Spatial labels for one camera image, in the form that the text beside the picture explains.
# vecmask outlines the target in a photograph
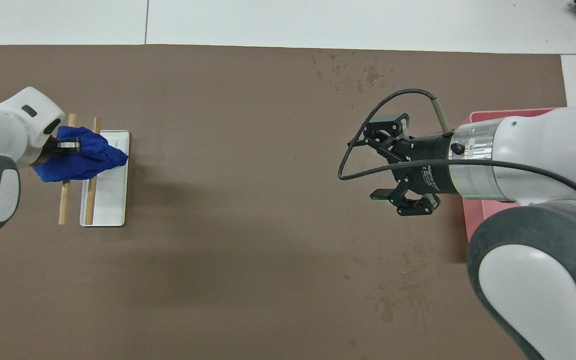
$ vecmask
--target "white tray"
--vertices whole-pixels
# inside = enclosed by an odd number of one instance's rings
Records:
[[[101,130],[108,144],[130,155],[130,133],[126,130]],[[88,180],[81,187],[81,226],[123,226],[126,221],[126,190],[128,189],[128,161],[124,166],[103,171],[96,176],[92,225],[85,225]]]

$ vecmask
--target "water stain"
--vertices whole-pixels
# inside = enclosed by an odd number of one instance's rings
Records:
[[[425,248],[423,248],[420,245],[414,245],[412,248],[414,250],[414,253],[416,253],[417,255],[422,256],[422,257],[426,257],[429,253],[428,250],[426,250]]]
[[[428,304],[428,299],[426,298],[426,296],[423,296],[422,303],[423,303],[423,307],[425,308],[426,312],[429,312],[430,311],[430,305]]]
[[[377,73],[377,70],[375,70],[374,66],[370,66],[370,68],[368,68],[368,77],[366,78],[366,80],[368,80],[370,84],[374,84],[377,80],[383,77],[384,75],[381,75],[381,73]]]
[[[354,263],[359,263],[359,264],[368,264],[368,262],[366,262],[365,260],[362,260],[361,258],[359,258],[359,256],[352,256],[350,259],[352,259],[352,262]]]
[[[421,312],[421,324],[423,325],[423,333],[428,335],[428,326],[426,326],[426,314]]]
[[[411,239],[410,222],[408,220],[406,220],[406,234],[407,234],[407,238]]]
[[[409,284],[409,285],[405,285],[402,287],[398,287],[397,291],[403,291],[403,290],[413,290],[413,289],[419,289],[422,287],[425,287],[426,285],[430,284],[430,279],[429,278],[425,278],[424,280],[421,280],[419,282],[415,282],[413,284]]]
[[[381,313],[381,321],[383,321],[386,324],[390,324],[393,322],[393,304],[391,304],[391,301],[386,297],[380,297],[379,301],[381,301],[383,303],[383,312]]]

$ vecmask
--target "black screw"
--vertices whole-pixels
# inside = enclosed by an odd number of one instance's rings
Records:
[[[464,155],[464,153],[466,152],[466,146],[458,142],[454,142],[450,144],[450,150],[452,150],[452,152],[455,153],[455,155]]]

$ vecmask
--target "pink box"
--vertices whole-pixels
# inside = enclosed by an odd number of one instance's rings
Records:
[[[478,123],[479,121],[486,121],[490,119],[499,119],[509,116],[522,116],[522,117],[535,117],[546,114],[556,107],[548,109],[524,109],[524,110],[501,110],[501,111],[476,111],[462,123]],[[468,198],[463,199],[463,214],[466,220],[466,235],[468,242],[471,241],[475,230],[483,223],[484,220],[489,218],[494,213],[502,210],[519,207],[518,203],[504,203],[496,200],[472,200]]]

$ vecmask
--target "black cable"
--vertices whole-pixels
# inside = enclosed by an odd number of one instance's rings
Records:
[[[517,162],[486,160],[486,159],[468,159],[468,160],[466,160],[466,159],[454,159],[454,160],[428,159],[428,160],[404,161],[404,162],[398,162],[396,164],[388,164],[385,166],[379,166],[376,168],[371,168],[370,170],[364,170],[364,171],[360,171],[360,172],[353,173],[350,175],[343,175],[344,167],[346,166],[346,162],[348,161],[348,157],[350,155],[350,152],[355,147],[355,143],[359,139],[359,136],[361,136],[361,133],[363,132],[366,125],[368,125],[370,120],[375,116],[377,111],[379,109],[381,109],[381,107],[384,104],[388,103],[390,100],[393,100],[397,96],[400,96],[403,94],[422,94],[422,95],[428,97],[430,99],[430,101],[434,101],[437,99],[436,96],[434,96],[433,94],[431,94],[428,91],[425,91],[423,89],[411,88],[411,89],[402,89],[400,91],[396,91],[394,93],[391,93],[389,96],[384,98],[384,100],[379,102],[379,104],[377,104],[377,106],[375,106],[375,108],[372,109],[370,114],[368,114],[368,117],[366,117],[366,119],[363,121],[363,123],[361,124],[361,127],[359,128],[359,131],[357,131],[357,133],[354,135],[354,138],[350,142],[348,149],[345,151],[345,154],[343,155],[343,159],[341,161],[341,164],[339,164],[339,169],[336,173],[337,177],[340,180],[352,180],[352,179],[356,179],[356,178],[361,178],[362,176],[366,176],[366,175],[381,173],[382,171],[406,169],[406,168],[411,168],[411,167],[422,167],[422,166],[490,166],[490,167],[505,167],[508,169],[528,171],[530,173],[535,173],[535,174],[539,174],[542,176],[546,176],[547,178],[551,178],[551,179],[555,180],[556,182],[560,182],[560,183],[566,185],[567,187],[569,187],[570,189],[576,191],[576,182],[574,182],[573,180],[570,180],[569,178],[564,177],[558,173],[555,173],[555,172],[552,172],[552,171],[549,171],[546,169],[538,168],[536,166],[519,164]]]
[[[336,175],[337,175],[337,177],[339,177],[339,179],[350,180],[349,178],[343,178],[342,173],[344,171],[344,167],[346,166],[346,162],[348,161],[348,157],[350,156],[350,152],[355,147],[355,143],[359,139],[359,136],[361,136],[366,125],[368,125],[368,123],[370,123],[370,120],[375,116],[375,114],[377,114],[379,109],[381,109],[384,105],[386,105],[386,103],[388,103],[390,100],[393,100],[394,98],[397,98],[397,96],[404,95],[404,94],[421,94],[423,96],[426,96],[428,99],[430,99],[430,101],[437,100],[437,96],[434,96],[429,91],[425,91],[424,89],[410,88],[410,89],[401,89],[399,91],[395,91],[395,92],[391,93],[390,95],[386,96],[386,98],[384,98],[384,100],[379,101],[379,104],[377,104],[377,106],[375,106],[374,109],[372,109],[370,114],[368,114],[368,117],[366,117],[366,119],[361,124],[359,131],[357,131],[357,133],[354,135],[354,137],[350,141],[350,146],[348,146],[348,148],[345,150],[345,153],[343,154],[343,159],[341,160],[341,164],[339,164],[339,169],[336,172]]]

